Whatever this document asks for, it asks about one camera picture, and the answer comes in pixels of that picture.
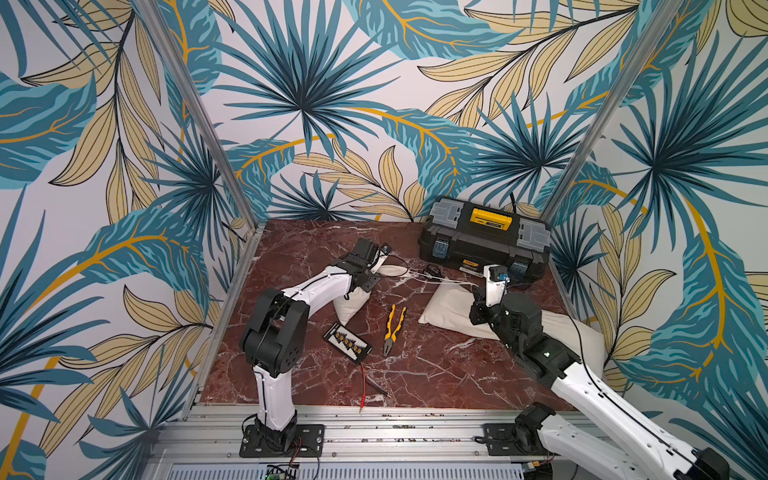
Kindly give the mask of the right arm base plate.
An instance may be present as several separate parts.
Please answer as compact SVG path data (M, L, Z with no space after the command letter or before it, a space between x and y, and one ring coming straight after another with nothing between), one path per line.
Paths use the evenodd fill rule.
M516 423L486 423L476 440L486 446L491 457L542 456L549 451L542 445L538 431Z

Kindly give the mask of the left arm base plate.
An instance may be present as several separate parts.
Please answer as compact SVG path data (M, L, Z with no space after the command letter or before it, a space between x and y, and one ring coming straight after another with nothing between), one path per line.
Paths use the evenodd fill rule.
M317 458L324 448L325 426L298 424L283 432L265 426L248 425L245 428L238 455L240 458Z

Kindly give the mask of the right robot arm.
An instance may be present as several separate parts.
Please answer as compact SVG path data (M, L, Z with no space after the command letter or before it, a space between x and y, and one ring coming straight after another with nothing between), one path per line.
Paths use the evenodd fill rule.
M520 292L473 288L469 319L488 325L528 375L585 415L607 435L601 440L535 402L508 433L488 433L491 451L510 446L533 455L563 457L600 479L727 479L728 461L662 429L606 386L572 350L546 334L542 311Z

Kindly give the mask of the cream cloth bag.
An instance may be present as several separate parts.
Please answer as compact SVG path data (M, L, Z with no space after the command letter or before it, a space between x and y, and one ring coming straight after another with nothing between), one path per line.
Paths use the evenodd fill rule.
M377 273L383 277L399 277L407 273L405 266L383 265ZM346 326L352 317L365 305L370 298L371 293L357 287L346 296L341 296L333 300L334 311L338 322Z
M479 313L482 319L484 309L476 308L475 296L465 287L441 283L418 322L470 337L498 340L487 322L477 323L471 319L472 313ZM542 311L541 319L545 334L561 341L576 354L583 353L587 366L602 377L607 351L601 333L568 315L548 310Z

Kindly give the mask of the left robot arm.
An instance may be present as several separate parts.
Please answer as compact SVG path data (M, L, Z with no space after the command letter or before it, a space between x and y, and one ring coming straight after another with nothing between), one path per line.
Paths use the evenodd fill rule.
M292 369L303 354L310 317L337 298L371 291L390 253L387 244L359 239L351 252L312 278L293 287L268 288L258 297L241 348L259 397L256 439L268 448L284 452L297 438Z

